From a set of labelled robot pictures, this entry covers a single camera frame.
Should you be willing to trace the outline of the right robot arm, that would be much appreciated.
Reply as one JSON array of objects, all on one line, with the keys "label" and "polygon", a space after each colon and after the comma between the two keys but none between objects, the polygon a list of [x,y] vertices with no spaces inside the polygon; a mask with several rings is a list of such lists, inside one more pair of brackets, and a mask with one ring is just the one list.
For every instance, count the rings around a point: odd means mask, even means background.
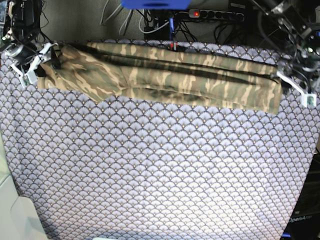
[{"label": "right robot arm", "polygon": [[23,88],[45,77],[41,64],[61,67],[55,53],[57,43],[41,30],[43,0],[2,0],[0,2],[0,52],[13,60],[10,66],[18,74]]}]

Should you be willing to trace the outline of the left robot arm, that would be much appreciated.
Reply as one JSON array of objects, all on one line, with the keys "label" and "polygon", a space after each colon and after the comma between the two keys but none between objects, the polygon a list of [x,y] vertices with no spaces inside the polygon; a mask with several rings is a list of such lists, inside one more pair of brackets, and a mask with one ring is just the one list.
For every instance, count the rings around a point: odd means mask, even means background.
[{"label": "left robot arm", "polygon": [[279,66],[158,47],[89,42],[60,44],[59,66],[42,64],[40,89],[78,91],[96,102],[124,96],[177,105],[201,105],[276,113],[283,87],[297,90],[303,106],[317,104],[320,87],[320,27],[309,25],[285,0],[262,8],[278,19],[293,50]]}]

